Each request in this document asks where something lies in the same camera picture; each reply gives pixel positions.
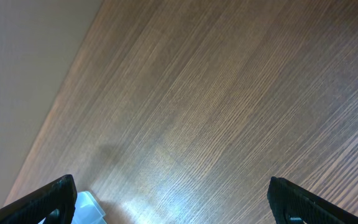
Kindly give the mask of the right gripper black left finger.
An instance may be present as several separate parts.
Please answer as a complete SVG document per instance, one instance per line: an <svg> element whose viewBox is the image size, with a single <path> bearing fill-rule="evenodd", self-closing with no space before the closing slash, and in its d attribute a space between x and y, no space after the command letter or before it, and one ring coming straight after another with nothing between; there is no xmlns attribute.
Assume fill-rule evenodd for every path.
<svg viewBox="0 0 358 224"><path fill-rule="evenodd" d="M71 174L44 185L0 209L0 224L70 224L77 190Z"/></svg>

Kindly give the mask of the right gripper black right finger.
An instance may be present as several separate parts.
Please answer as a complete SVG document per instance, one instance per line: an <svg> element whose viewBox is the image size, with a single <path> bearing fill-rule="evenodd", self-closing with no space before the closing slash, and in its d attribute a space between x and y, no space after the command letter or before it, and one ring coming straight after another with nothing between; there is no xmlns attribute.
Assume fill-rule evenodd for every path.
<svg viewBox="0 0 358 224"><path fill-rule="evenodd" d="M358 224L358 217L282 177L272 177L268 203L278 224Z"/></svg>

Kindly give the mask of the clear plastic storage container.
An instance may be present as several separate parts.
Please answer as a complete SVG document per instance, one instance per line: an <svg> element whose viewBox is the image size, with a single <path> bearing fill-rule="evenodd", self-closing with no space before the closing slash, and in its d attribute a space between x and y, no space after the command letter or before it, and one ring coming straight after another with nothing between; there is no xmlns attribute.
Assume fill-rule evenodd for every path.
<svg viewBox="0 0 358 224"><path fill-rule="evenodd" d="M78 193L76 199L70 194L57 195L55 203L41 224L107 224L106 213L88 191Z"/></svg>

